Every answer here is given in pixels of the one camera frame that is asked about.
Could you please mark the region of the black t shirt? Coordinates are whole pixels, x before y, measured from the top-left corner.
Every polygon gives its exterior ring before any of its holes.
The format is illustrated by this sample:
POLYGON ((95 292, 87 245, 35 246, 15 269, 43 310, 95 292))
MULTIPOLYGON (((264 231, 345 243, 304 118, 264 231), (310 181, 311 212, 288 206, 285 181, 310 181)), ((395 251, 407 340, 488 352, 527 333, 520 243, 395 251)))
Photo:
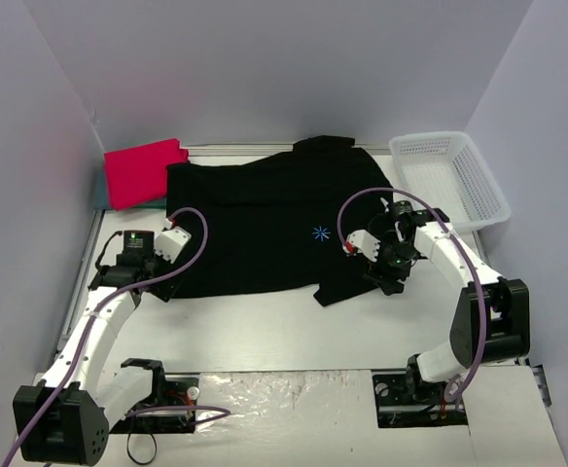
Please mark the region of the black t shirt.
POLYGON ((193 237, 178 260, 201 256, 172 279, 172 298, 317 285, 315 300, 328 306, 370 292, 366 259, 347 256, 339 237, 378 226, 390 185, 368 152, 335 137, 241 165, 170 165, 167 212, 202 214, 177 218, 193 237))

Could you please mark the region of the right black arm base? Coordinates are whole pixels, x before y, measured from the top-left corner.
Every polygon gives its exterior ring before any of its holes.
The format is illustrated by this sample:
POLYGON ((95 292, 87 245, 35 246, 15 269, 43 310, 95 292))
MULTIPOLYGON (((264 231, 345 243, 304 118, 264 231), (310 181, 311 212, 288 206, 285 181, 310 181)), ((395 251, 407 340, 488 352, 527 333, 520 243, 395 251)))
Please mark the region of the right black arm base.
POLYGON ((372 373, 377 426, 382 429, 467 426, 463 407, 444 401, 444 383, 424 383, 415 395, 403 370, 372 373))

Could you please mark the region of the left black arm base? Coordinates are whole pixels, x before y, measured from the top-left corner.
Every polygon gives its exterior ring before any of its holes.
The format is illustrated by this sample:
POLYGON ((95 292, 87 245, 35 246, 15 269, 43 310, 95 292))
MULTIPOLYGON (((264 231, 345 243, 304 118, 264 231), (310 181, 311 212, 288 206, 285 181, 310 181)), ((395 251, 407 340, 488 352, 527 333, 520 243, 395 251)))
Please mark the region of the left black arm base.
POLYGON ((178 407, 195 405, 199 397, 198 375, 172 375, 162 385, 157 399, 137 403, 132 410, 150 407, 174 407, 171 411, 144 413, 119 421, 112 434, 193 434, 196 412, 181 411, 178 407))

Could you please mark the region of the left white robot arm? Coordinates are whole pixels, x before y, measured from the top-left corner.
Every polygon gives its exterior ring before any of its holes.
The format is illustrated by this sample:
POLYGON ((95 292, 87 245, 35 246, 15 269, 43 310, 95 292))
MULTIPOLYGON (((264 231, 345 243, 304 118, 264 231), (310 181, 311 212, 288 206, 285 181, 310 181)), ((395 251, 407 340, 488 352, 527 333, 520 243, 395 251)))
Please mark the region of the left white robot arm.
POLYGON ((114 426, 136 405, 162 404, 168 382, 161 362, 130 358, 105 387, 104 364, 125 322, 149 292, 180 272, 175 262, 191 235, 124 231, 113 265, 98 266, 86 308, 52 366, 13 399, 18 437, 11 449, 28 462, 94 466, 114 426))

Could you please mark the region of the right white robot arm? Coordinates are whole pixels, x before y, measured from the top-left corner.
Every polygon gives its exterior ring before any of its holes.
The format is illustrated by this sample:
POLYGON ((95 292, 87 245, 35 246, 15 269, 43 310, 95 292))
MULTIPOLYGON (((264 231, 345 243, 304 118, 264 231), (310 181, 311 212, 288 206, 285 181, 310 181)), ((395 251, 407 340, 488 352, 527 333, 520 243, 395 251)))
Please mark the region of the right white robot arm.
POLYGON ((530 350, 527 285, 491 268, 470 248, 441 211, 399 201, 376 216, 377 228, 350 233, 345 251, 369 263, 365 274, 385 295, 403 293, 414 263, 426 260, 456 292, 447 340, 408 359, 404 388, 425 402, 440 384, 466 376, 480 364, 526 355, 530 350))

